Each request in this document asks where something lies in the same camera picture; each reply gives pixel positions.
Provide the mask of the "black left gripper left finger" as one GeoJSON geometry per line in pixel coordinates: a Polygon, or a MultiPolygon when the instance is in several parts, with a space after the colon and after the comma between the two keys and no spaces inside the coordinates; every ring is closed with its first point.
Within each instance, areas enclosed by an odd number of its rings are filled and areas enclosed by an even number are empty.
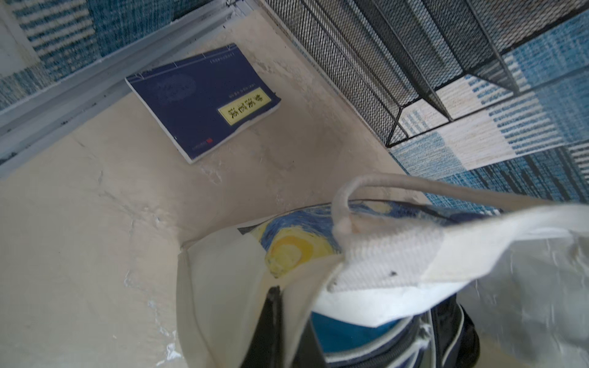
{"type": "Polygon", "coordinates": [[[283,303],[279,286],[268,290],[256,330],[241,367],[282,367],[283,303]]]}

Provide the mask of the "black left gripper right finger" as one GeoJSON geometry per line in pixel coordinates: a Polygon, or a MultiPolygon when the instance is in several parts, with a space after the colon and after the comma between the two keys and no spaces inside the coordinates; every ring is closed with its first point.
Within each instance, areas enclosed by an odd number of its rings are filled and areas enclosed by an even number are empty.
{"type": "Polygon", "coordinates": [[[328,368],[311,319],[305,325],[291,367],[328,368]]]}

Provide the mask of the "white canvas starry night bag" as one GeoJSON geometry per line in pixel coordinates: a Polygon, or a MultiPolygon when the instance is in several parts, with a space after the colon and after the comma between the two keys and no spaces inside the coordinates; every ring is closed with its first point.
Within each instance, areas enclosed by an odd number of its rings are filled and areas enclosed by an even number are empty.
{"type": "Polygon", "coordinates": [[[360,176],[331,203],[233,225],[179,254],[176,323],[190,367],[241,367],[268,290],[282,367],[319,313],[376,328],[456,294],[475,366],[588,365],[588,207],[412,176],[360,176]]]}

